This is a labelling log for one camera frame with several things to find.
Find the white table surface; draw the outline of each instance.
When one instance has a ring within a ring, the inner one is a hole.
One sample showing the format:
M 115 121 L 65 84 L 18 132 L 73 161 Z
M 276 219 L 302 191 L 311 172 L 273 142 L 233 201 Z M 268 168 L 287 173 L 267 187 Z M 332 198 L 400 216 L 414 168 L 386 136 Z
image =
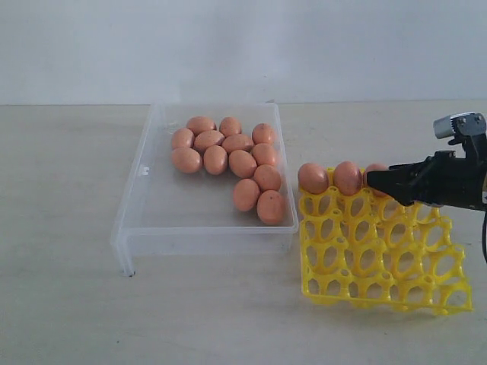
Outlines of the white table surface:
M 482 213 L 447 209 L 475 311 L 448 317 L 318 307 L 283 256 L 151 257 L 124 278 L 110 230 L 148 108 L 0 107 L 0 363 L 480 364 Z M 315 160 L 410 163 L 432 122 L 484 101 L 281 106 L 294 184 Z

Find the egg tray cup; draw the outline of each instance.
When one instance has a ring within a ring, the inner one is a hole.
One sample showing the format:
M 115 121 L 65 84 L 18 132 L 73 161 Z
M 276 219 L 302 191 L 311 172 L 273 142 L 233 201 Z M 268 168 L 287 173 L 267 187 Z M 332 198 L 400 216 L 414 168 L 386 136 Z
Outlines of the egg tray cup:
M 462 268 L 465 252 L 450 240 L 450 218 L 439 208 L 404 207 L 364 187 L 342 195 L 333 186 L 333 169 L 327 172 L 330 187 L 324 193 L 300 187 L 304 296 L 325 306 L 346 301 L 355 308 L 385 305 L 435 315 L 473 310 Z

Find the transparent tray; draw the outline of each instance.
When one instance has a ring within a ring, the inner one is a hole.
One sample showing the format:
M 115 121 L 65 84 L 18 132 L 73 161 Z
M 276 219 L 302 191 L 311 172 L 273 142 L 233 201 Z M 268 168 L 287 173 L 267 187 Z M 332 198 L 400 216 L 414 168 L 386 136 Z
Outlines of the transparent tray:
M 255 212 L 237 211 L 232 192 L 239 180 L 229 170 L 211 176 L 202 169 L 179 173 L 170 154 L 172 134 L 192 116 L 219 122 L 234 116 L 251 134 L 261 122 L 277 132 L 275 149 L 283 176 L 286 219 L 279 226 L 262 224 Z M 286 252 L 298 231 L 298 217 L 290 184 L 279 108 L 262 104 L 153 105 L 150 108 L 126 190 L 113 227 L 111 244 L 123 273 L 135 274 L 132 258 L 149 255 L 254 254 Z

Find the egg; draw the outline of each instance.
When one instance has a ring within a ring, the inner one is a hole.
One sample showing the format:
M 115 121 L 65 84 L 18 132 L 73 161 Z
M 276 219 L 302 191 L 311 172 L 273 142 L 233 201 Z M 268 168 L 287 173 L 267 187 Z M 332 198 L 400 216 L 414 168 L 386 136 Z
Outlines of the egg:
M 204 131 L 201 132 L 195 138 L 194 149 L 200 153 L 204 153 L 206 148 L 220 145 L 225 136 L 221 134 L 219 131 Z
M 242 132 L 242 125 L 237 118 L 227 116 L 221 120 L 219 130 L 225 137 L 230 137 L 231 135 L 239 135 Z
M 343 195 L 358 193 L 362 185 L 360 168 L 351 161 L 339 163 L 333 172 L 333 184 Z
M 279 224 L 285 216 L 285 200 L 275 190 L 263 192 L 257 201 L 257 215 L 264 224 Z
M 367 185 L 367 173 L 369 171 L 385 171 L 388 169 L 389 169 L 389 167 L 387 167 L 386 165 L 384 165 L 382 163 L 371 163 L 370 165 L 368 165 L 367 168 L 365 169 L 364 173 L 363 173 L 363 176 L 362 176 L 363 177 L 362 182 L 364 183 L 364 186 L 368 186 Z M 376 190 L 376 189 L 372 189 L 372 192 L 376 196 L 380 196 L 380 197 L 387 196 L 386 193 L 381 192 L 381 191 Z
M 195 135 L 188 128 L 179 128 L 177 131 L 174 132 L 173 137 L 170 141 L 171 147 L 174 149 L 179 147 L 189 147 L 193 146 L 195 141 Z
M 267 143 L 273 144 L 275 141 L 275 132 L 271 125 L 267 123 L 260 123 L 255 126 L 252 131 L 253 143 Z
M 195 173 L 203 166 L 201 155 L 189 147 L 179 147 L 173 150 L 171 160 L 182 173 Z
M 252 179 L 243 179 L 234 187 L 234 205 L 239 211 L 249 211 L 256 206 L 260 196 L 259 186 Z
M 195 135 L 199 135 L 200 133 L 203 133 L 206 131 L 216 130 L 215 122 L 213 122 L 213 119 L 211 119 L 207 116 L 194 116 L 194 117 L 192 117 L 190 120 L 188 120 L 186 127 L 188 129 L 191 129 L 191 131 Z
M 257 165 L 277 166 L 277 151 L 267 143 L 259 143 L 252 148 L 252 156 L 256 159 Z
M 260 165 L 253 173 L 253 179 L 260 187 L 260 190 L 265 192 L 266 190 L 279 191 L 281 188 L 281 174 L 272 165 Z
M 236 150 L 250 151 L 253 147 L 252 138 L 245 134 L 226 137 L 221 146 L 230 154 Z
M 222 174 L 228 166 L 227 151 L 222 146 L 210 146 L 203 155 L 203 165 L 211 175 Z
M 244 150 L 233 151 L 228 158 L 228 164 L 232 173 L 241 179 L 252 177 L 257 168 L 255 159 Z
M 311 194 L 321 194 L 328 189 L 328 173 L 318 163 L 308 162 L 299 168 L 298 182 L 305 191 Z

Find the white wall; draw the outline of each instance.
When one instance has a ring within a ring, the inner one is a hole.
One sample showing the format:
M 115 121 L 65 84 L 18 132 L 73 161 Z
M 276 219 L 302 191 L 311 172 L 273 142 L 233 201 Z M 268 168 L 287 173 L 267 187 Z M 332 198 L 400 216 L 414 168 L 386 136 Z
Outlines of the white wall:
M 0 103 L 147 103 L 198 81 L 250 100 L 485 98 L 486 22 L 483 0 L 0 0 Z

